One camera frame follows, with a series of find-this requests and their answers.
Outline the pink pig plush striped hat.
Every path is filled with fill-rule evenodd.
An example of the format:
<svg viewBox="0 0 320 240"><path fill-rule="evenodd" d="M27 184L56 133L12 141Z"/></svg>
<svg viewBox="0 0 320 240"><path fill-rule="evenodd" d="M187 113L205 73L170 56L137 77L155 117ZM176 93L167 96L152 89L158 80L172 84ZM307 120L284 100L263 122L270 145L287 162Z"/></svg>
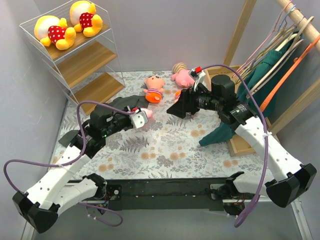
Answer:
<svg viewBox="0 0 320 240"><path fill-rule="evenodd" d="M172 67L171 81L182 88L191 87L195 83L195 80L189 75L187 66L183 62L176 63Z"/></svg>

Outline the pink frog plush striped shirt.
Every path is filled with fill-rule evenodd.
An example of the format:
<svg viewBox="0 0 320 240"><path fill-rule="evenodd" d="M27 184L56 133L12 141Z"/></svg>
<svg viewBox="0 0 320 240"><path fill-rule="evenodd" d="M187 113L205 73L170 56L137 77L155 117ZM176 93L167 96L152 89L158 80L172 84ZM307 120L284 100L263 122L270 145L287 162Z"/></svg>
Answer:
<svg viewBox="0 0 320 240"><path fill-rule="evenodd" d="M151 109L141 108L141 111L145 112L146 116L148 118L148 121L144 124L145 126L150 125L151 123L153 123L155 121L156 118L155 118L155 115Z"/></svg>

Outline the orange bear plush polka shirt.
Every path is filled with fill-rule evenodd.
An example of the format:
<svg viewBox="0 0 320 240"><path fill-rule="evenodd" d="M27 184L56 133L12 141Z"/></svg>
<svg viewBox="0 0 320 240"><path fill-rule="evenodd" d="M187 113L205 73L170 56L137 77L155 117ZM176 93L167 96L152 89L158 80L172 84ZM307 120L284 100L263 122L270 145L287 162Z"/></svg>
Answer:
<svg viewBox="0 0 320 240"><path fill-rule="evenodd" d="M33 31L42 45L49 47L53 44L60 51L71 48L76 39L76 31L68 27L67 20L53 15L41 16Z"/></svg>

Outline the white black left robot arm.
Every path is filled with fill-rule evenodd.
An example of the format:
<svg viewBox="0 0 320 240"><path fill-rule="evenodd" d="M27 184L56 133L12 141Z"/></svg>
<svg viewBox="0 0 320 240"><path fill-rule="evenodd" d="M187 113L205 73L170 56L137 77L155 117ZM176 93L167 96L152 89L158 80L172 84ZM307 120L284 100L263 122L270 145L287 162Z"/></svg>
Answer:
<svg viewBox="0 0 320 240"><path fill-rule="evenodd" d="M66 185L106 145L107 137L134 128L134 110L128 106L116 109L108 105L107 108L110 113L101 126L93 125L91 121L81 124L61 158L48 165L47 173L28 190L19 190L12 197L19 214L38 233L49 230L59 215L83 200L107 197L107 182L96 173L84 176L71 187Z"/></svg>

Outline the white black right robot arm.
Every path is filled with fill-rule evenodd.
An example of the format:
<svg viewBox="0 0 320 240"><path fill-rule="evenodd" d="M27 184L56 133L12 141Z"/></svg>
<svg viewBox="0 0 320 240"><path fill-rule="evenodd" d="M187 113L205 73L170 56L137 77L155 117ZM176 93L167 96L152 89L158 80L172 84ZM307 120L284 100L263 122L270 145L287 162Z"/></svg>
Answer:
<svg viewBox="0 0 320 240"><path fill-rule="evenodd" d="M235 84L229 76L212 77L210 90L202 83L183 89L177 102L166 112L183 119L201 109L217 112L222 123L243 138L261 158L267 157L264 164L272 173L271 178L263 181L242 171L234 173L215 194L237 199L243 193L258 192L285 208L310 188L316 168L311 163L302 164L271 133L265 132L261 119L237 99Z"/></svg>

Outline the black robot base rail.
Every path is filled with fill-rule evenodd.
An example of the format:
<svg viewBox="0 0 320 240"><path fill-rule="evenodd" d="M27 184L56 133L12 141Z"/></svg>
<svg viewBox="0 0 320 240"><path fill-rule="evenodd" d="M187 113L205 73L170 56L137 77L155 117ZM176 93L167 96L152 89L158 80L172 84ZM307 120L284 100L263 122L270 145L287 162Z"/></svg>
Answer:
<svg viewBox="0 0 320 240"><path fill-rule="evenodd" d="M77 203L102 203L113 211L122 210L225 210L238 215L244 200L253 200L257 188L235 187L237 172L229 178L168 178L102 180L91 174L72 181L53 196L53 210L61 214Z"/></svg>

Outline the yellow bear plush polka shirt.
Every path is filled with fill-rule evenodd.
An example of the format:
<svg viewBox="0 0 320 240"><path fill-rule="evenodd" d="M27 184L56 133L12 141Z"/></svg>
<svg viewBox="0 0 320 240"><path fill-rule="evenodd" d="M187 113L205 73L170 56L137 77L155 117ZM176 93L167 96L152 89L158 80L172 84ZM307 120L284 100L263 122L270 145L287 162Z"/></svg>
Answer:
<svg viewBox="0 0 320 240"><path fill-rule="evenodd" d="M103 19L96 13L96 5L87 0L74 2L69 10L70 21L76 33L87 38L96 36L103 27Z"/></svg>

